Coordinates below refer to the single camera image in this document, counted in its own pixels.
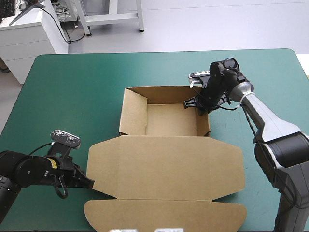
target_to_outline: cardboard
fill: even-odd
[[[209,135],[208,114],[199,116],[196,108],[183,107],[183,101],[195,95],[188,86],[126,88],[120,135]]]
[[[242,190],[245,178],[241,150],[209,137],[111,139],[90,148],[87,176],[95,190],[117,198],[85,204],[99,232],[234,232],[246,217],[243,205],[212,202]]]

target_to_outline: drawer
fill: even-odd
[[[28,76],[36,57],[29,57],[24,59],[14,59],[6,61],[5,64],[11,70],[19,83],[23,84]]]
[[[48,40],[41,25],[27,28],[0,30],[0,38],[0,49],[2,46]]]
[[[0,47],[0,57],[4,61],[54,53],[48,40]]]

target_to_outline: green table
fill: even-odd
[[[62,129],[81,138],[82,147],[71,155],[85,169],[89,147],[118,136],[124,88],[187,85],[189,73],[227,57],[237,59],[270,109],[309,133],[309,81],[288,49],[44,55],[36,58],[15,103],[0,137],[0,151],[28,153],[49,142],[51,131]],[[272,230],[279,193],[254,158],[253,135],[243,111],[217,110],[210,120],[211,137],[241,147],[244,154],[245,190],[219,201],[247,207],[240,230]],[[86,189],[69,191],[70,196],[61,200],[53,187],[22,190],[0,230],[93,230],[85,219],[84,203],[106,196]]]

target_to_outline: cardboard box flap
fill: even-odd
[[[209,137],[121,136],[90,148],[87,176],[118,199],[213,200],[244,188],[242,159]]]
[[[145,135],[147,98],[125,89],[119,131],[130,135]]]
[[[246,218],[240,204],[208,201],[107,200],[88,201],[84,212],[99,232],[183,228],[185,232],[235,232]]]
[[[148,104],[183,104],[197,95],[189,86],[142,86],[128,88],[148,99]]]

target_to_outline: white cable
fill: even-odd
[[[250,94],[253,94],[253,95],[255,95],[255,93],[253,93],[253,92],[246,92],[242,97],[241,97],[241,99],[240,99],[240,101],[239,101],[239,105],[237,105],[235,108],[240,108],[241,107],[241,103],[242,103],[242,100],[245,98],[245,97],[247,97],[248,95],[250,95]]]

